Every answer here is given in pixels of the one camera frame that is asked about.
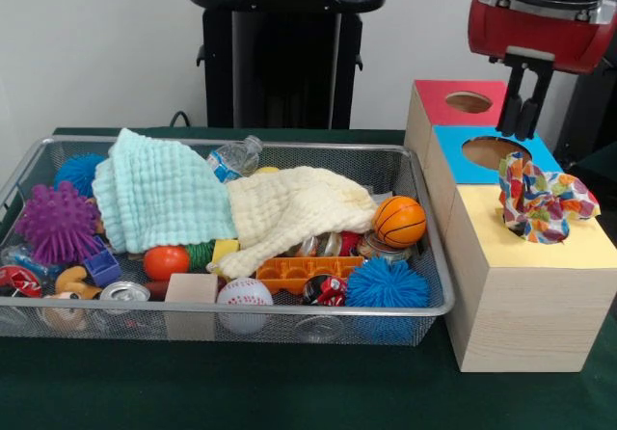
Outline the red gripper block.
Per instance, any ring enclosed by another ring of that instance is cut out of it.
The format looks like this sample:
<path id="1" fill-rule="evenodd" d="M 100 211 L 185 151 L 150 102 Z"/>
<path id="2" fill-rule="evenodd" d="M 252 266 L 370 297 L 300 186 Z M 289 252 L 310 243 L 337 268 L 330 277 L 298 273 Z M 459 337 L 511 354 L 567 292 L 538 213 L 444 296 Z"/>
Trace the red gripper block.
<path id="1" fill-rule="evenodd" d="M 536 75 L 536 83 L 531 97 L 522 103 L 525 63 L 504 62 L 511 72 L 496 130 L 503 136 L 515 134 L 520 141 L 532 139 L 553 69 L 591 72 L 615 32 L 616 0 L 603 0 L 587 11 L 543 8 L 518 0 L 472 0 L 468 22 L 471 52 L 497 59 L 513 54 L 552 63 L 526 67 Z"/>

